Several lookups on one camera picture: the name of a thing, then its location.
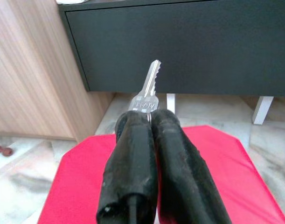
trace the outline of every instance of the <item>white cabinet leg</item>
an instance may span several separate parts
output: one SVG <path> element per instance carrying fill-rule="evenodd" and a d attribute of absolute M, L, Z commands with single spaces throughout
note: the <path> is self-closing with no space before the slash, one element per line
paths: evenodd
<path fill-rule="evenodd" d="M 175 113 L 175 93 L 167 94 L 167 109 Z"/>
<path fill-rule="evenodd" d="M 259 97 L 252 121 L 255 125 L 262 125 L 274 97 Z"/>

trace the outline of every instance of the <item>red cushion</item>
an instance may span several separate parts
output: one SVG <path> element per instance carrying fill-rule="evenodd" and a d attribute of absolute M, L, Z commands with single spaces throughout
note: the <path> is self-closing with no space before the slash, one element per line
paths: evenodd
<path fill-rule="evenodd" d="M 239 140 L 209 126 L 184 131 L 206 161 L 233 224 L 285 224 Z M 39 224 L 96 224 L 103 169 L 114 147 L 115 135 L 100 135 L 66 153 Z"/>

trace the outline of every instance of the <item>key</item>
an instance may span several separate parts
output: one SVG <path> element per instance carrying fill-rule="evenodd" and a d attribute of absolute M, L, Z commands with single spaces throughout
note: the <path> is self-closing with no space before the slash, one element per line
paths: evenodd
<path fill-rule="evenodd" d="M 158 108 L 159 100 L 156 97 L 155 85 L 156 77 L 160 69 L 161 62 L 155 60 L 151 63 L 142 90 L 131 100 L 129 111 L 141 111 L 150 113 Z"/>

